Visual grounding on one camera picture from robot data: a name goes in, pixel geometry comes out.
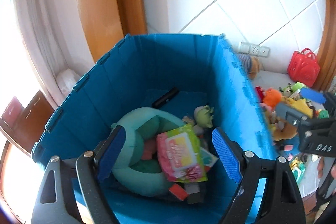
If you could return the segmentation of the black remote in bin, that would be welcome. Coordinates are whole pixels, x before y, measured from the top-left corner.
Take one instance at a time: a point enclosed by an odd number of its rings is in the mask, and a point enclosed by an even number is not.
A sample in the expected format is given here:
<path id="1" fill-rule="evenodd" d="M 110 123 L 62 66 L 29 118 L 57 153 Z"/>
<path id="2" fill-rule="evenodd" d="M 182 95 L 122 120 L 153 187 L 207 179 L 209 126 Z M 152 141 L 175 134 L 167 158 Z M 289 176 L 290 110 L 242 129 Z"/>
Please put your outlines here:
<path id="1" fill-rule="evenodd" d="M 178 94 L 179 94 L 178 88 L 173 87 L 167 93 L 163 94 L 163 96 L 159 97 L 156 101 L 154 101 L 151 104 L 151 107 L 154 109 L 160 109 L 163 105 L 167 104 L 167 102 L 171 101 Z"/>

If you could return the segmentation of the brown bear striped shirt plush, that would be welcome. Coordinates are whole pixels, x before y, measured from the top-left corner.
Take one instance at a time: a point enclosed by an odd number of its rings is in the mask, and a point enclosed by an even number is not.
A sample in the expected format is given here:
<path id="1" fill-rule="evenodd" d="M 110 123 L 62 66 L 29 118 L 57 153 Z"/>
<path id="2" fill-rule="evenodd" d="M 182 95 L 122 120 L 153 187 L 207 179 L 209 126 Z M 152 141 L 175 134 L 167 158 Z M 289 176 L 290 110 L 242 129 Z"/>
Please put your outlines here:
<path id="1" fill-rule="evenodd" d="M 245 53 L 238 53 L 237 57 L 249 79 L 254 80 L 257 74 L 263 70 L 262 63 L 257 57 Z"/>

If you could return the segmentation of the yellow Pikachu plush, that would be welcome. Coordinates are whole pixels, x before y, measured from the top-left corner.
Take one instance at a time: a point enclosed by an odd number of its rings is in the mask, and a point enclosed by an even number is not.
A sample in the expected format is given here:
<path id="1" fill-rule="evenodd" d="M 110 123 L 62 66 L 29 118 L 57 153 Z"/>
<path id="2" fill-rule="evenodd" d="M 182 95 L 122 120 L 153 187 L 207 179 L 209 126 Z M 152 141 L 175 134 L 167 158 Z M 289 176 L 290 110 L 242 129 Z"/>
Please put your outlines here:
<path id="1" fill-rule="evenodd" d="M 306 103 L 306 99 L 294 100 L 286 96 L 282 96 L 281 102 L 289 105 L 290 107 L 298 110 L 299 112 L 305 114 L 309 118 L 313 118 L 313 110 Z"/>

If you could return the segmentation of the pink wet wipes pack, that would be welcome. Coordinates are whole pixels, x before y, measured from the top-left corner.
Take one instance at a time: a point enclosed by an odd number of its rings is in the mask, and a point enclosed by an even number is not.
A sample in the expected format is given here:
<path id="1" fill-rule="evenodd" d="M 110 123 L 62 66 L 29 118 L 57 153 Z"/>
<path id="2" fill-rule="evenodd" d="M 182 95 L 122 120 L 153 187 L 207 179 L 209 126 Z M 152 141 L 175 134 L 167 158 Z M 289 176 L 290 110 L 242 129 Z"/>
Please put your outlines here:
<path id="1" fill-rule="evenodd" d="M 171 182 L 192 183 L 208 180 L 201 143 L 190 124 L 157 135 L 157 156 L 161 170 Z"/>

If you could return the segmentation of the small green plush figure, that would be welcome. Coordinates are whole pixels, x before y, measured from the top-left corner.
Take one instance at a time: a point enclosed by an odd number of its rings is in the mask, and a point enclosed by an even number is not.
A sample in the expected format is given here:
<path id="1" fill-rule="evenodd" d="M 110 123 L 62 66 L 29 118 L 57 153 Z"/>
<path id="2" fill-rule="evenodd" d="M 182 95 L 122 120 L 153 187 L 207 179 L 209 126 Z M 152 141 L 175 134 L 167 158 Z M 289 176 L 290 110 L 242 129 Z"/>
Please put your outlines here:
<path id="1" fill-rule="evenodd" d="M 194 110 L 194 119 L 197 126 L 201 128 L 213 127 L 214 108 L 209 105 L 196 107 Z"/>

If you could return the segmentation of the blue plastic storage bin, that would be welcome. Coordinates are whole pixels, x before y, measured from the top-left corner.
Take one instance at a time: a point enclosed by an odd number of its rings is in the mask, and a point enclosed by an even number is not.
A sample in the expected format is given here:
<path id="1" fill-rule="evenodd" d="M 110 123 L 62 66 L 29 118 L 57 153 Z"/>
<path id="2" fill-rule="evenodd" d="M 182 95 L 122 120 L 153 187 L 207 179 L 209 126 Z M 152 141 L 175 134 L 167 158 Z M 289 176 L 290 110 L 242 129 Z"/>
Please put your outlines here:
<path id="1" fill-rule="evenodd" d="M 258 157 L 274 159 L 270 133 L 255 90 L 224 36 L 127 36 L 74 86 L 32 150 L 46 166 L 92 150 L 112 124 L 151 106 L 172 88 L 179 93 L 163 110 L 182 118 L 198 106 L 214 108 L 214 125 Z"/>

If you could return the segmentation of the orange plush toy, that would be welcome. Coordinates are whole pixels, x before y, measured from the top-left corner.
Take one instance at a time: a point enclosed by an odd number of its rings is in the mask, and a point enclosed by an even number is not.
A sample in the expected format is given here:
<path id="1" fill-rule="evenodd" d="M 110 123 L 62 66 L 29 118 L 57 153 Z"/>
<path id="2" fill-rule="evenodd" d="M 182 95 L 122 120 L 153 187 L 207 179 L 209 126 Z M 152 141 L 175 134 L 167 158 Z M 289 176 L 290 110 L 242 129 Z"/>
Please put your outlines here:
<path id="1" fill-rule="evenodd" d="M 275 108 L 276 105 L 281 102 L 282 93 L 279 90 L 269 88 L 265 91 L 265 96 L 262 102 L 271 108 Z"/>

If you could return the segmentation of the green bird plush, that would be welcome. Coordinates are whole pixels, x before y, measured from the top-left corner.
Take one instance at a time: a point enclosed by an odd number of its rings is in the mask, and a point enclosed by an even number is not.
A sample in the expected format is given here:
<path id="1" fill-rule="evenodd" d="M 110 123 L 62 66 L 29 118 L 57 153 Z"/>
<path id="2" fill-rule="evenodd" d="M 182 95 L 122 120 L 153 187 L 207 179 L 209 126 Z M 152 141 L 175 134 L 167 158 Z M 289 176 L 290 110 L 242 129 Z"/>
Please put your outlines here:
<path id="1" fill-rule="evenodd" d="M 282 95 L 290 97 L 292 96 L 296 91 L 301 90 L 302 88 L 306 88 L 307 86 L 304 83 L 296 82 L 294 84 L 289 83 L 284 88 L 279 88 L 279 91 L 282 93 Z"/>

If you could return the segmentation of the red block in bin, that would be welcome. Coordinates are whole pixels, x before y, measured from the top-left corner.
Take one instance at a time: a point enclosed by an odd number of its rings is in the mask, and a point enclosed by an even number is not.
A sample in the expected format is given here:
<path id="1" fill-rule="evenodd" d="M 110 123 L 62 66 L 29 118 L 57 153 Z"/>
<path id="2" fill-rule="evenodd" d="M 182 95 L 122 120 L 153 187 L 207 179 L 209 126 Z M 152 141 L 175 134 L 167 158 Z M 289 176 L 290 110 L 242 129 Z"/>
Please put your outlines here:
<path id="1" fill-rule="evenodd" d="M 183 187 L 183 184 L 173 184 L 171 187 L 169 187 L 169 192 L 179 201 L 184 201 L 189 196 Z"/>

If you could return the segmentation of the red toy handbag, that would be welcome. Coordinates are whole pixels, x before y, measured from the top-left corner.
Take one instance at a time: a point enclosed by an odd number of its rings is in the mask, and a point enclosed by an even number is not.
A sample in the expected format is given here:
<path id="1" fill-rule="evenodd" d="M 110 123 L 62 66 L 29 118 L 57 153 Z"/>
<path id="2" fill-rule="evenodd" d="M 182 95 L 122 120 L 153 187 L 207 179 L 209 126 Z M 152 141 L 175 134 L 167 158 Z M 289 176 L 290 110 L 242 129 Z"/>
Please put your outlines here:
<path id="1" fill-rule="evenodd" d="M 311 88 L 320 70 L 315 53 L 309 48 L 304 48 L 302 51 L 294 51 L 287 72 L 291 80 Z"/>

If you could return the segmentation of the white curtain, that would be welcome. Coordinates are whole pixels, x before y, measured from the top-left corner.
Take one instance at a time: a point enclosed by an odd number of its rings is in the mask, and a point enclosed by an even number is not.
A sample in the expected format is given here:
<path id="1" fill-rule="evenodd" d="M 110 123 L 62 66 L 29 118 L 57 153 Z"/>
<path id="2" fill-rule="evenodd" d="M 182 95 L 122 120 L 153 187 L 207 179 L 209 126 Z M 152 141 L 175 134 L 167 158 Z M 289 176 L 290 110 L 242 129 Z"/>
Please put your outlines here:
<path id="1" fill-rule="evenodd" d="M 53 108 L 65 99 L 57 79 L 69 70 L 81 77 L 94 65 L 77 0 L 14 0 L 25 48 L 42 92 Z"/>

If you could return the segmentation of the white wall socket strip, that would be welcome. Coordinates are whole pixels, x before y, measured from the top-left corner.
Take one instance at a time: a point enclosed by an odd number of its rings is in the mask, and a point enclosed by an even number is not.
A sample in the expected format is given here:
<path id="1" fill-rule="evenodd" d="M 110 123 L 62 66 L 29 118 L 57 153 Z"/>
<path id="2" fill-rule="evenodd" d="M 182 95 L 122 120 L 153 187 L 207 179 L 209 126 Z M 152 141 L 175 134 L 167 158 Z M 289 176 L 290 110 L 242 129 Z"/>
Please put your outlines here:
<path id="1" fill-rule="evenodd" d="M 259 46 L 257 44 L 241 42 L 238 47 L 238 52 L 249 54 L 252 56 L 268 57 L 270 54 L 270 48 L 265 46 Z"/>

